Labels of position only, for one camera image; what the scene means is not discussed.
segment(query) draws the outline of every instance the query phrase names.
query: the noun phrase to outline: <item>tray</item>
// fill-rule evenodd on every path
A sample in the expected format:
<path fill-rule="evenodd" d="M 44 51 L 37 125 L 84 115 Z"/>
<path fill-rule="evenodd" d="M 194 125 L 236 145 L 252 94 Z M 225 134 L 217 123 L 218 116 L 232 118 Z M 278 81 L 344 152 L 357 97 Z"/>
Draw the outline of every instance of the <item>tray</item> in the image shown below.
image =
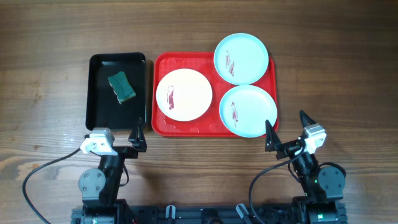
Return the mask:
<path fill-rule="evenodd" d="M 137 96 L 119 103 L 108 77 L 123 71 Z M 132 129 L 146 124 L 146 61 L 142 53 L 97 54 L 90 58 L 86 127 Z"/>
<path fill-rule="evenodd" d="M 168 118 L 159 109 L 156 98 L 152 99 L 152 128 L 161 136 L 170 137 L 239 137 L 228 130 L 221 121 L 219 105 L 223 95 L 235 85 L 223 80 L 217 73 L 213 63 L 213 52 L 166 52 L 160 55 L 155 63 L 154 89 L 169 72 L 180 68 L 191 68 L 202 73 L 213 89 L 213 99 L 208 110 L 193 121 L 175 121 Z M 277 105 L 274 62 L 269 58 L 266 73 L 253 85 L 264 89 L 270 94 Z M 274 130 L 279 126 L 277 118 Z"/>

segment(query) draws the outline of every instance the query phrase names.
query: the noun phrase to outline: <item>red stain on plate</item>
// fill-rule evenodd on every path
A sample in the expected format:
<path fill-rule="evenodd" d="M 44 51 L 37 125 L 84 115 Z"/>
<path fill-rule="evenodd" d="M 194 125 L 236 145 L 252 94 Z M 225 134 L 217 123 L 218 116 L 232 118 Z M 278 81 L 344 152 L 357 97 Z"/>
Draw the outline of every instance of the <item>red stain on plate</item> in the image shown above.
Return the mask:
<path fill-rule="evenodd" d="M 232 119 L 234 120 L 234 126 L 236 128 L 236 123 L 238 122 L 238 112 L 236 111 L 235 102 L 232 102 Z"/>
<path fill-rule="evenodd" d="M 231 63 L 231 55 L 226 51 L 226 59 L 225 59 L 225 65 L 226 68 L 228 68 L 229 73 L 234 76 L 234 66 L 235 66 L 235 61 L 232 61 Z"/>
<path fill-rule="evenodd" d="M 169 110 L 174 109 L 173 94 L 174 94 L 174 86 L 171 85 L 167 90 L 167 102 L 169 103 Z"/>

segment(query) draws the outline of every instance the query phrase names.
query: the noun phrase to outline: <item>wood grain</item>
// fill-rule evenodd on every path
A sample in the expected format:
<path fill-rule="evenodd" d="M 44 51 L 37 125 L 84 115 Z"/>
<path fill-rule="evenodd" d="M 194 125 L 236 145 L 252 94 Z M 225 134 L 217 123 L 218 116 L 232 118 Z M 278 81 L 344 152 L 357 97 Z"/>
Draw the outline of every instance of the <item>wood grain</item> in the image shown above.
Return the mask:
<path fill-rule="evenodd" d="M 347 170 L 350 223 L 398 222 L 398 5 L 394 1 L 0 1 L 0 220 L 40 223 L 21 185 L 37 166 L 83 141 L 94 54 L 213 51 L 225 36 L 260 38 L 277 69 L 279 135 L 301 132 L 300 109 L 324 125 L 320 162 Z M 116 134 L 116 144 L 128 133 Z M 130 205 L 236 205 L 278 163 L 264 139 L 163 138 L 126 161 Z M 52 223 L 81 206 L 81 153 L 32 177 L 28 194 Z M 261 178 L 256 202 L 303 195 L 286 168 Z"/>

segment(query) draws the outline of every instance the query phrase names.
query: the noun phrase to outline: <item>white plate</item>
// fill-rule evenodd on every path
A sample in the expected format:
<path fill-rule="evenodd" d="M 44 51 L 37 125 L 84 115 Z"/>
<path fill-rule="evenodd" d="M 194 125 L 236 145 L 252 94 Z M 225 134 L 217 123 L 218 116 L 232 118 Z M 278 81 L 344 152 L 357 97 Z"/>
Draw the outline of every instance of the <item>white plate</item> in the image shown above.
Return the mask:
<path fill-rule="evenodd" d="M 225 37 L 214 52 L 218 74 L 234 85 L 248 85 L 258 81 L 268 67 L 266 46 L 250 34 Z"/>
<path fill-rule="evenodd" d="M 178 69 L 167 74 L 156 89 L 160 110 L 176 121 L 197 119 L 209 108 L 213 92 L 200 72 Z"/>
<path fill-rule="evenodd" d="M 267 119 L 271 125 L 275 124 L 277 108 L 275 101 L 262 88 L 236 86 L 221 99 L 220 118 L 238 136 L 255 138 L 267 132 Z"/>

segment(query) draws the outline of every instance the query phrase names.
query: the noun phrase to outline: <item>green sponge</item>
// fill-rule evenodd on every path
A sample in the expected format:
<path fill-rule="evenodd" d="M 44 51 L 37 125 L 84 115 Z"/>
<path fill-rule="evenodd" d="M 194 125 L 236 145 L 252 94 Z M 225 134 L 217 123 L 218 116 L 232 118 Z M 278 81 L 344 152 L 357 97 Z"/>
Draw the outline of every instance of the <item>green sponge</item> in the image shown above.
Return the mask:
<path fill-rule="evenodd" d="M 124 72 L 119 72 L 109 77 L 108 80 L 120 104 L 136 96 L 136 92 L 132 89 Z"/>

